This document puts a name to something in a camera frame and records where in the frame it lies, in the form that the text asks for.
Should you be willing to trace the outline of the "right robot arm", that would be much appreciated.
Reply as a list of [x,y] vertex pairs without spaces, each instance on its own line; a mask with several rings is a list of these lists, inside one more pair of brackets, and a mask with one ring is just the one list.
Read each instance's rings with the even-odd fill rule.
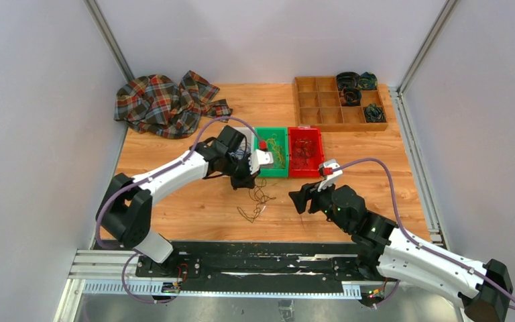
[[298,213],[323,213],[362,247],[356,261],[362,278],[381,276],[423,288],[462,308],[472,321],[505,321],[513,292],[505,264],[472,260],[429,243],[367,209],[347,185],[319,186],[305,184],[288,196]]

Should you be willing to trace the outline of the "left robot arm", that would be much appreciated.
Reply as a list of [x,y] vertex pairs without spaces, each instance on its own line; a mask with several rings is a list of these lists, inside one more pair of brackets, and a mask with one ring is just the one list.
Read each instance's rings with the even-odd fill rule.
[[246,136],[227,125],[217,137],[197,140],[177,159],[149,172],[114,176],[99,207],[96,223],[124,248],[149,257],[160,276],[173,276],[178,258],[170,241],[152,228],[152,209],[165,197],[198,180],[228,176],[233,189],[252,189],[260,170],[273,162],[267,144],[257,149],[237,151]]

